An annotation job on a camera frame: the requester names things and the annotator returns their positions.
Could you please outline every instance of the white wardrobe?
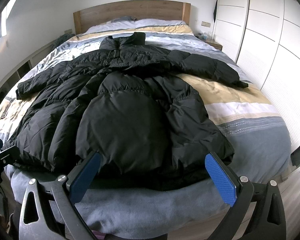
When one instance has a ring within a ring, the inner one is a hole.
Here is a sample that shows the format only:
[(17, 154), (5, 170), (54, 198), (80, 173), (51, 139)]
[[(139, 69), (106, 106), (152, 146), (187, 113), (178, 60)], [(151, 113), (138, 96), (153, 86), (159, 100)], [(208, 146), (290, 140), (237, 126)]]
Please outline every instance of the white wardrobe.
[(300, 5), (218, 0), (215, 39), (280, 111), (300, 146)]

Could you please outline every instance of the blue gripper pad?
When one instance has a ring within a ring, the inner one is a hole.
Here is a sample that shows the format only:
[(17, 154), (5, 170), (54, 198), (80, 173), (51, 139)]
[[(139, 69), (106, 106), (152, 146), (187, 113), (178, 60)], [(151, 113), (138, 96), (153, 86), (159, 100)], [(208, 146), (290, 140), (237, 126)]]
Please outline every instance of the blue gripper pad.
[(209, 173), (214, 185), (217, 187), (219, 194), (226, 204), (233, 206), (237, 200), (235, 185), (220, 167), (218, 162), (211, 154), (207, 154), (204, 160), (206, 170)]
[(81, 173), (72, 182), (69, 190), (69, 199), (72, 204), (78, 203), (82, 200), (88, 187), (97, 174), (101, 164), (101, 157), (99, 153), (95, 153), (89, 162), (82, 169)]

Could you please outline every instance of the striped duvet cover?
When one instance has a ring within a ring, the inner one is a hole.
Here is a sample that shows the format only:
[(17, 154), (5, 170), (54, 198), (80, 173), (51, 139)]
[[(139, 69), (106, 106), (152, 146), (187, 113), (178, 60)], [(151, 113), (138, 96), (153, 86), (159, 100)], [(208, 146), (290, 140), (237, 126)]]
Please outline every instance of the striped duvet cover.
[[(146, 44), (205, 55), (222, 60), (234, 68), (240, 80), (249, 83), (248, 88), (233, 89), (188, 74), (178, 76), (198, 90), (209, 118), (232, 143), (235, 154), (231, 167), (237, 175), (262, 182), (284, 171), (291, 153), (290, 137), (279, 112), (226, 54), (197, 39), (182, 21), (144, 19), (91, 27), (86, 33), (72, 37), (53, 50), (20, 82), (61, 61), (72, 60), (98, 49), (106, 36), (129, 36), (134, 32), (146, 33)], [(0, 105), (0, 138), (4, 142), (17, 128), (36, 97), (16, 100), (16, 87), (11, 89)], [(27, 182), (33, 176), (43, 180), (55, 178), (53, 174), (31, 174), (13, 166), (8, 166), (6, 173), (18, 202), (22, 202)], [(97, 182), (93, 184), (77, 208), (92, 229), (124, 238), (150, 238), (164, 234), (192, 220), (206, 219), (226, 207), (211, 180), (169, 192), (147, 189), (116, 191), (108, 187), (102, 188)]]

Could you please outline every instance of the jacket collar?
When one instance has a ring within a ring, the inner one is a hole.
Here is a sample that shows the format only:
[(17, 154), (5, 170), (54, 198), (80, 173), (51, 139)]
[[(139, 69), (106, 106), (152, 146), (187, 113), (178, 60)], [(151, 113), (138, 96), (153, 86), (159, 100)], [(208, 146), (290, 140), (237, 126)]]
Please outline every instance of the jacket collar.
[(106, 37), (100, 44), (100, 49), (122, 49), (124, 46), (144, 45), (146, 40), (145, 33), (133, 33), (128, 37), (113, 38), (112, 35)]

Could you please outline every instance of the electrical outlet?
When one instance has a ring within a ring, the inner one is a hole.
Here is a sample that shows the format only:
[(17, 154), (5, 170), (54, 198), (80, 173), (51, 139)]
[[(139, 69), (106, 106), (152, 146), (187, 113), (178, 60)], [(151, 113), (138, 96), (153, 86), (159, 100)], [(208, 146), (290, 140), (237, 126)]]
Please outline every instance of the electrical outlet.
[(211, 23), (201, 22), (201, 26), (204, 26), (204, 27), (210, 27), (210, 26), (211, 26)]
[(65, 34), (72, 33), (72, 29), (66, 30)]

